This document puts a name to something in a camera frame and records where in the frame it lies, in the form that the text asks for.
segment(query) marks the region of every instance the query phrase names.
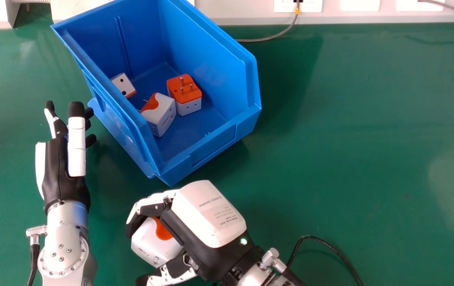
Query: green tabletop surface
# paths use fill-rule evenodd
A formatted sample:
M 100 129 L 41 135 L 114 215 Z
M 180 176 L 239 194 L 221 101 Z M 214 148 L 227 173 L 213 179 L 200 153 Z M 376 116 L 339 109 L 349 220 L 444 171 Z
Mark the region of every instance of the green tabletop surface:
M 91 98 L 49 13 L 23 9 L 16 29 L 0 31 L 0 286 L 26 283 L 25 230 L 46 223 L 34 171 L 35 143 L 49 139 L 44 103 L 54 100 L 66 118 L 69 101 Z M 225 30 L 249 38 L 282 28 Z M 454 24 L 303 25 L 245 47 L 259 68 L 255 130 L 178 187 L 211 180 L 254 241 L 284 261 L 311 234 L 340 248 L 367 286 L 454 285 Z M 127 215 L 168 187 L 92 124 L 95 285 L 132 286 L 152 268 L 130 249 Z M 303 244 L 292 268 L 308 286 L 355 285 L 316 242 Z

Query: gray cable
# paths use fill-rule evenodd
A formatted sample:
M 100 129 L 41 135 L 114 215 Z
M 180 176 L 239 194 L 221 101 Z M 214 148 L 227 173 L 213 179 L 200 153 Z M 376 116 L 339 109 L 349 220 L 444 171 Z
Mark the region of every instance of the gray cable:
M 441 2 L 438 2 L 438 1 L 434 1 L 434 0 L 417 0 L 417 1 L 418 2 L 431 3 L 431 4 L 439 5 L 439 6 L 454 10 L 454 6 L 451 6 L 451 5 L 448 5 L 448 4 L 444 4 L 444 3 L 441 3 Z
M 50 0 L 11 0 L 12 3 L 45 3 L 50 4 Z
M 299 10 L 299 0 L 296 2 L 296 9 Z M 258 43 L 258 42 L 265 42 L 268 40 L 276 39 L 279 36 L 282 36 L 285 33 L 287 33 L 288 31 L 290 31 L 290 29 L 292 29 L 292 27 L 294 27 L 294 24 L 298 20 L 298 16 L 299 16 L 299 12 L 296 11 L 296 14 L 294 15 L 294 20 L 292 20 L 292 23 L 287 27 L 287 29 L 279 32 L 278 34 L 275 34 L 275 35 L 272 35 L 269 37 L 265 37 L 265 38 L 259 38 L 259 39 L 236 39 L 236 41 L 238 41 L 240 43 Z

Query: white wall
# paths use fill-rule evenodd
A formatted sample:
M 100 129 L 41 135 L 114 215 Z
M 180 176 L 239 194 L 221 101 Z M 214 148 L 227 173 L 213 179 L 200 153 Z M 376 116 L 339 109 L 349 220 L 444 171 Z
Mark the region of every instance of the white wall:
M 301 13 L 299 24 L 454 22 L 454 11 L 398 12 L 398 0 L 381 0 L 378 12 L 342 12 L 340 0 L 323 0 L 321 13 Z M 454 0 L 446 0 L 454 6 Z M 273 0 L 195 0 L 196 7 L 219 25 L 288 24 L 292 13 L 274 13 Z

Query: blue plastic bin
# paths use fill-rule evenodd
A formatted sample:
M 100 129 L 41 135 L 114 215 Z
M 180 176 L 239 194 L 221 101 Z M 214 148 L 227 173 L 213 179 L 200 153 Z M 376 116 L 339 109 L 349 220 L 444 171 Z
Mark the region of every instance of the blue plastic bin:
M 254 56 L 186 0 L 115 0 L 52 28 L 84 73 L 89 106 L 149 178 L 174 185 L 253 130 Z M 109 79 L 120 73 L 137 90 L 130 99 Z M 143 100 L 183 73 L 202 89 L 202 109 L 154 137 Z

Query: robotic arm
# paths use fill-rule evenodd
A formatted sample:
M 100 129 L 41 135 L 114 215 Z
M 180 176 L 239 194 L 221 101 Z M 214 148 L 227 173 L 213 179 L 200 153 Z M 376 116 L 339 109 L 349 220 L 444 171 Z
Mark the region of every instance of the robotic arm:
M 91 206 L 85 185 L 85 150 L 96 136 L 85 137 L 93 110 L 81 102 L 69 105 L 68 126 L 56 116 L 54 104 L 44 109 L 52 139 L 36 144 L 36 182 L 44 201 L 47 225 L 26 230 L 31 248 L 33 284 L 36 268 L 43 286 L 92 286 L 97 265 L 89 250 L 87 214 Z M 39 238 L 45 235 L 40 252 Z
M 127 220 L 133 251 L 156 270 L 136 286 L 168 286 L 196 276 L 223 286 L 304 286 L 247 232 L 243 216 L 210 181 L 141 199 Z

